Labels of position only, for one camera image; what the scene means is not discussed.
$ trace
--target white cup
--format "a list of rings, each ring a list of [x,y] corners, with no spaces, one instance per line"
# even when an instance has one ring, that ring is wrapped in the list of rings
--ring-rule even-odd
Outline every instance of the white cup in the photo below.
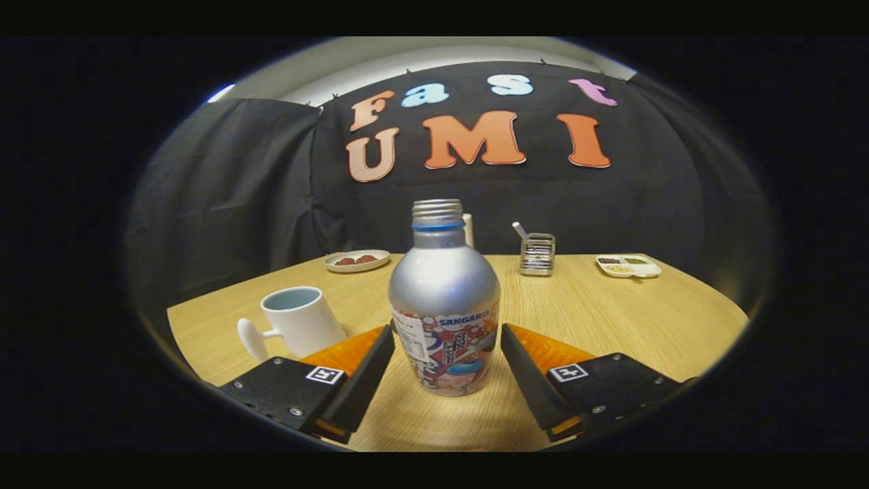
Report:
[[[246,318],[238,320],[238,336],[250,355],[260,362],[269,359],[264,338],[279,336],[298,358],[307,357],[347,339],[335,314],[326,304],[323,292],[316,287],[290,287],[275,291],[262,299],[272,329],[259,332]]]
[[[465,221],[465,243],[471,248],[474,247],[474,218],[470,214],[462,214],[461,218]]]

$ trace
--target letter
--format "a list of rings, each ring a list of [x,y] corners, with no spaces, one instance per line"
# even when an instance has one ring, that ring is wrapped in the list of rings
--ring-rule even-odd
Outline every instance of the letter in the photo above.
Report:
[[[524,162],[525,154],[519,152],[513,133],[515,119],[516,114],[510,111],[485,112],[471,131],[453,116],[438,116],[422,121],[432,135],[432,157],[426,160],[426,168],[453,166],[455,158],[449,155],[449,146],[453,146],[466,164],[471,164],[483,143],[486,143],[486,152],[482,156],[485,164]]]
[[[575,80],[570,80],[568,83],[580,87],[582,89],[582,93],[586,94],[586,97],[591,98],[598,104],[609,105],[610,107],[615,107],[619,104],[612,98],[606,98],[603,96],[601,92],[607,91],[607,89],[603,88],[600,85],[593,84],[585,78],[576,78]]]
[[[393,95],[395,92],[386,90],[353,105],[354,122],[350,126],[350,131],[356,131],[377,120],[375,112],[382,112],[383,109],[386,109],[386,99]]]
[[[350,153],[350,176],[357,182],[373,182],[386,177],[395,164],[395,135],[398,128],[392,127],[380,131],[375,139],[381,143],[381,161],[374,168],[365,164],[365,146],[367,137],[361,137],[347,145]]]
[[[567,130],[570,131],[570,138],[574,144],[573,154],[567,157],[570,163],[592,168],[609,166],[609,158],[603,156],[600,151],[600,143],[594,131],[597,126],[596,120],[576,114],[559,114],[556,118],[566,124]]]
[[[492,91],[498,95],[527,95],[534,91],[531,80],[522,75],[492,75],[486,81],[495,85]]]
[[[449,94],[444,91],[443,84],[425,84],[412,88],[404,95],[408,95],[401,101],[402,107],[416,107],[423,104],[437,104],[447,100]]]

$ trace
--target white plate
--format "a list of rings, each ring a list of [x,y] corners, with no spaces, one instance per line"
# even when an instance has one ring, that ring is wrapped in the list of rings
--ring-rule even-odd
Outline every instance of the white plate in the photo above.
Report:
[[[619,260],[617,264],[601,263],[600,260],[614,259]],[[642,264],[632,264],[627,261],[628,258],[640,260]],[[660,275],[660,267],[652,260],[646,257],[638,257],[636,255],[599,255],[594,258],[594,262],[598,264],[601,270],[610,277],[640,277],[649,278]],[[612,267],[620,267],[627,269],[626,271],[616,271]]]
[[[372,257],[376,258],[376,260],[367,263],[360,263],[357,265],[335,265],[344,258],[357,259],[362,255],[371,255]],[[356,271],[372,270],[374,268],[384,266],[388,261],[389,251],[359,250],[329,255],[323,260],[323,264],[326,265],[326,268],[330,269],[331,271],[335,271],[338,273],[354,273]]]

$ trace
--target blue letter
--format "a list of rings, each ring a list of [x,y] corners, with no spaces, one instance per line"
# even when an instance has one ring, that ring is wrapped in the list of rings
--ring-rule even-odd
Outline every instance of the blue letter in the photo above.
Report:
[[[416,107],[423,104],[437,104],[449,97],[444,92],[442,84],[424,84],[408,90],[404,95],[409,97],[401,101],[402,107]]]
[[[486,81],[495,85],[492,91],[498,95],[527,95],[534,91],[531,80],[522,75],[493,75]]]

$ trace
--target silver bottle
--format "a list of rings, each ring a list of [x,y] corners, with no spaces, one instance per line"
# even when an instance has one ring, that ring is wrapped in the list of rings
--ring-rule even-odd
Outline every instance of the silver bottle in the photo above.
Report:
[[[395,332],[430,392],[479,391],[498,332],[501,285],[465,242],[458,199],[414,202],[414,247],[389,280]]]

